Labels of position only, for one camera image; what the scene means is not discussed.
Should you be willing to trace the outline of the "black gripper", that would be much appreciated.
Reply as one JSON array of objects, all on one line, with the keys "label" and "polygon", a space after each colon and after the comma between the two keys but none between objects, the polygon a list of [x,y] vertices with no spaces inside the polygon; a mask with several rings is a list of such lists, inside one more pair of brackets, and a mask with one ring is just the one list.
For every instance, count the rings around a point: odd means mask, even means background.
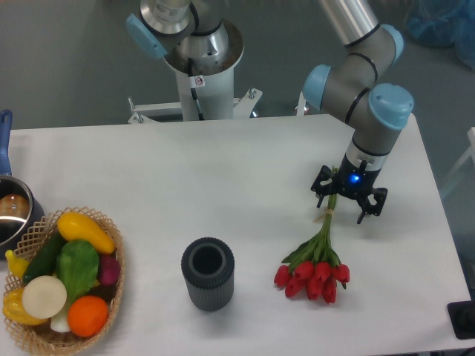
[{"label": "black gripper", "polygon": [[352,200],[356,200],[361,208],[357,223],[360,224],[367,215],[379,216],[384,207],[388,190],[386,188],[374,188],[381,169],[367,170],[369,163],[360,168],[359,164],[350,161],[347,155],[341,161],[338,172],[335,173],[330,167],[323,165],[319,171],[311,191],[318,198],[317,208],[325,197],[340,194]]}]

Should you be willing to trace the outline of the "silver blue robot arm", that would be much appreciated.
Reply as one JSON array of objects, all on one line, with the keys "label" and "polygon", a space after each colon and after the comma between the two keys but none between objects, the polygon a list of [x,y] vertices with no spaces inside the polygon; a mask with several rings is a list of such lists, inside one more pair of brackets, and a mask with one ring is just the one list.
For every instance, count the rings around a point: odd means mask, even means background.
[{"label": "silver blue robot arm", "polygon": [[[336,67],[315,67],[302,95],[354,134],[338,171],[323,167],[312,190],[319,199],[342,195],[356,201],[363,216],[377,216],[387,189],[374,183],[413,110],[407,90],[379,81],[400,57],[404,41],[397,29],[378,22],[366,1],[322,1],[321,8],[347,56]],[[186,121],[236,117],[234,69],[243,40],[217,2],[142,1],[125,27],[143,52],[164,59],[175,72]]]}]

